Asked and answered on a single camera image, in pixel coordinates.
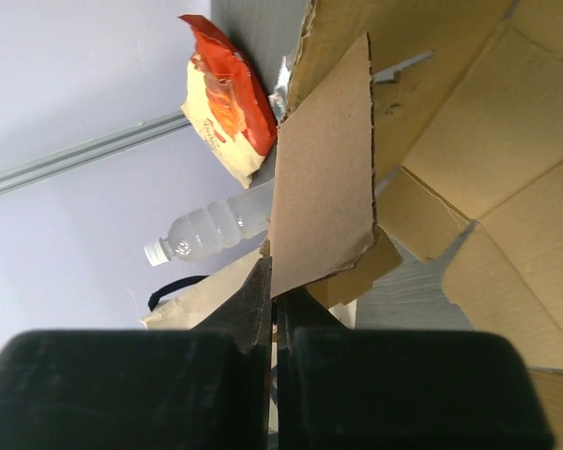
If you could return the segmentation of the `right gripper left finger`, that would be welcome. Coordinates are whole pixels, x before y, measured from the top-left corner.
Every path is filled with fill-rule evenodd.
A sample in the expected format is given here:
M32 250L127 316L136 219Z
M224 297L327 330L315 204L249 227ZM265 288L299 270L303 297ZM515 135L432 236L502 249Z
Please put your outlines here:
M0 449L264 449L271 261L189 330L38 330L0 352Z

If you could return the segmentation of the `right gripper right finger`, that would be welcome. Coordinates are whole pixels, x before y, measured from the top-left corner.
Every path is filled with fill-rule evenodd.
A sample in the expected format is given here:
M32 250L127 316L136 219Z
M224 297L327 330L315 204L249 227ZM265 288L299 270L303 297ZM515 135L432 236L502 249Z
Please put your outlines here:
M305 289L281 295L283 449L551 449L525 364L503 337L354 330Z

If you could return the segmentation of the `large cardboard box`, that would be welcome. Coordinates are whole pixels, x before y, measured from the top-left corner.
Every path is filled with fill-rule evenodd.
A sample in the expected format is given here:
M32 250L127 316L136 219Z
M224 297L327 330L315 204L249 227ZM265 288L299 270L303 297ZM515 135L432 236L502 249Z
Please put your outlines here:
M563 0L312 1L278 140L273 291L401 261L521 355L563 449Z

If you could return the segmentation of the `small white tag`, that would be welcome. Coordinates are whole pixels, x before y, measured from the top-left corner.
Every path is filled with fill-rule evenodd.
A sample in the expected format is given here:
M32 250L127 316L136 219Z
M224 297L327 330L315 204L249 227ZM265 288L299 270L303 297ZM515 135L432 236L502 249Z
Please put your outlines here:
M286 114L289 83L292 75L293 63L288 56L281 59L281 66L278 71L278 78L272 93L268 96L269 105L274 117L280 124Z

